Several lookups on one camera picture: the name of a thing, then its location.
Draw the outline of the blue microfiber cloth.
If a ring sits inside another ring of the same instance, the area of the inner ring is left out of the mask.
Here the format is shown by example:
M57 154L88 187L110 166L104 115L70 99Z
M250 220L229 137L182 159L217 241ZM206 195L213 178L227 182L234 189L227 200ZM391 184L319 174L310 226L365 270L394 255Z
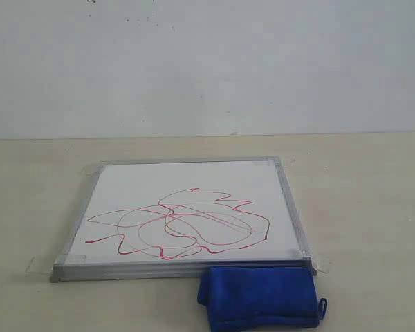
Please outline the blue microfiber cloth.
M197 302L212 331L262 326L316 328L328 302L306 267L213 267L201 276Z

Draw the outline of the aluminium framed whiteboard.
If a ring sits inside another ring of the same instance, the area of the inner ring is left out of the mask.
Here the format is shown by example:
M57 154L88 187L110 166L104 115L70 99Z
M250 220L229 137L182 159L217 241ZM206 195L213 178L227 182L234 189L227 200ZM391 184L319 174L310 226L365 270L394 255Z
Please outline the aluminium framed whiteboard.
M53 282L316 268L280 159L117 160L88 175Z

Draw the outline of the clear tape back right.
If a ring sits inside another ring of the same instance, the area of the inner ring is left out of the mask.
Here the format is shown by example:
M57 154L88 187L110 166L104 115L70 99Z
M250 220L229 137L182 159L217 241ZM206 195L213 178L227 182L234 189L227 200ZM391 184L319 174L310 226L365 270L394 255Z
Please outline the clear tape back right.
M257 159L257 163L262 163L263 165L276 165L283 168L290 168L296 162L297 159L294 156L287 156L285 158L279 156L262 156Z

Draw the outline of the clear tape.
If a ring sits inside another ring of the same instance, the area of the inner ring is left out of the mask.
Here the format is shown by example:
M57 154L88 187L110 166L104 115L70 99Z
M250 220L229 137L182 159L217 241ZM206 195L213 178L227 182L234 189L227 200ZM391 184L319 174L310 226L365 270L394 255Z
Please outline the clear tape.
M328 257L313 254L305 250L291 250L290 255L295 261L308 268L313 276L328 274L331 269L331 261Z
M61 273L68 265L82 265L86 255L37 255L30 259L25 273L29 275L53 276Z
M287 156L285 158L279 156L262 156L257 159L257 163L262 163L263 165L276 165L283 168L290 168L296 162L297 159L294 156Z

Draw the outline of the clear tape front right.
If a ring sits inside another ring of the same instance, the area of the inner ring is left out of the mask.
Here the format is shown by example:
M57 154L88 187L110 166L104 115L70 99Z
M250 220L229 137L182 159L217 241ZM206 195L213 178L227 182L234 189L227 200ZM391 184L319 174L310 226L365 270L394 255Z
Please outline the clear tape front right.
M308 268L313 276L328 274L331 269L331 261L328 257L313 254L305 250L291 250L290 255L295 261Z

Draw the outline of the clear tape front left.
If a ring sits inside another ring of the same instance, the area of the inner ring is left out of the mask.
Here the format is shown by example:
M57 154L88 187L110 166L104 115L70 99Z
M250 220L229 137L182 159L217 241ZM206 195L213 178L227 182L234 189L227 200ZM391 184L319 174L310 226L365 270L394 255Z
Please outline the clear tape front left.
M30 259L25 273L29 275L53 276L61 273L68 265L82 265L86 255L37 255Z

